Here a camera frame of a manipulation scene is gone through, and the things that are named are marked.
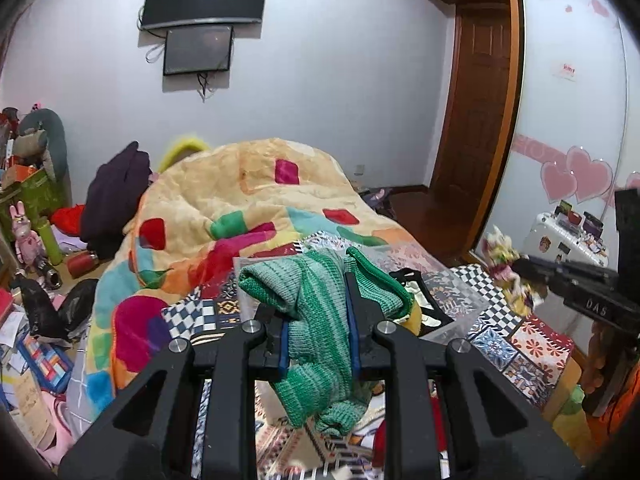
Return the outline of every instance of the magenta square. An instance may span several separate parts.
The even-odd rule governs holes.
[[[278,184],[300,184],[298,165],[290,160],[278,158],[276,160],[275,180]]]

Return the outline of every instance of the hand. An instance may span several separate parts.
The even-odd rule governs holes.
[[[596,321],[591,326],[593,335],[589,341],[589,354],[587,355],[587,364],[582,371],[580,378],[580,386],[585,394],[592,394],[597,388],[602,386],[602,373],[605,364],[605,349],[602,347],[602,339],[604,332],[608,329],[602,323]]]

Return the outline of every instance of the striped knit garment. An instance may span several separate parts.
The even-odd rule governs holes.
[[[360,294],[377,301],[385,317],[398,319],[411,309],[413,295],[353,247],[344,259],[323,249],[260,262],[238,278],[247,294],[294,319],[289,371],[272,386],[296,428],[313,415],[316,430],[346,435],[369,405],[372,384],[351,376],[345,272],[355,274]]]

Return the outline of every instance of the brown paper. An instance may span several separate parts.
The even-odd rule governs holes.
[[[26,429],[31,435],[31,441],[39,449],[46,449],[47,443],[43,440],[51,434],[49,431],[51,416],[30,370],[18,377],[14,384],[14,390],[18,409],[22,414]]]

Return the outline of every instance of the green bottle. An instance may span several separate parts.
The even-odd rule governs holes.
[[[35,227],[40,238],[42,238],[42,243],[47,250],[47,256],[49,257],[51,265],[56,266],[62,263],[62,252],[60,251],[56,237],[53,235],[49,220],[43,216],[36,222]]]

